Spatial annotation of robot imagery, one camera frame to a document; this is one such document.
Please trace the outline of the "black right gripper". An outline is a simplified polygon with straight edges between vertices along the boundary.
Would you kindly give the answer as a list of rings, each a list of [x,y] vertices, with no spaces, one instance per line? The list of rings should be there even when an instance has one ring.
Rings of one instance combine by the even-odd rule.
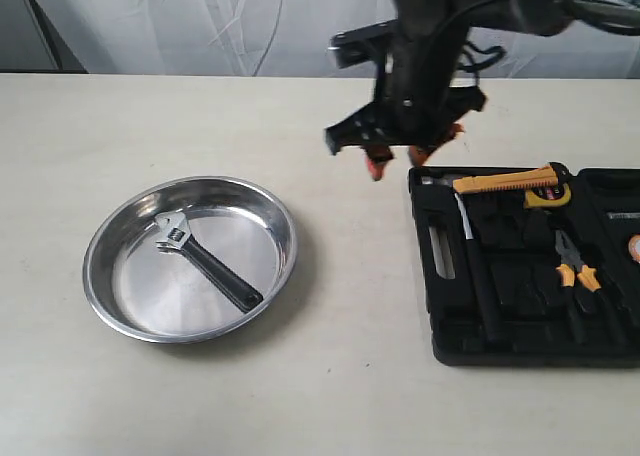
[[[411,165],[424,166],[464,134],[458,121],[486,103],[477,82],[451,85],[469,32],[469,27],[455,25],[439,35],[410,39],[397,25],[385,60],[374,63],[372,100],[325,129],[329,151],[335,155],[346,147],[362,148],[372,180],[380,181],[394,159],[390,147],[409,146]]]

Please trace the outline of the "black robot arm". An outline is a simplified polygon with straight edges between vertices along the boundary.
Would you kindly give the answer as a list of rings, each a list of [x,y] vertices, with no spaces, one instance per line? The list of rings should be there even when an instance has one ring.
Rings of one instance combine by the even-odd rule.
[[[475,28],[553,37],[572,23],[626,37],[639,34],[639,9],[615,0],[393,0],[394,19],[336,34],[336,63],[376,68],[371,101],[325,130],[331,154],[361,148],[373,180],[383,177],[393,148],[406,146],[420,166],[462,131],[460,120],[483,109],[479,84],[453,86],[458,72],[478,78],[506,55],[478,47]]]

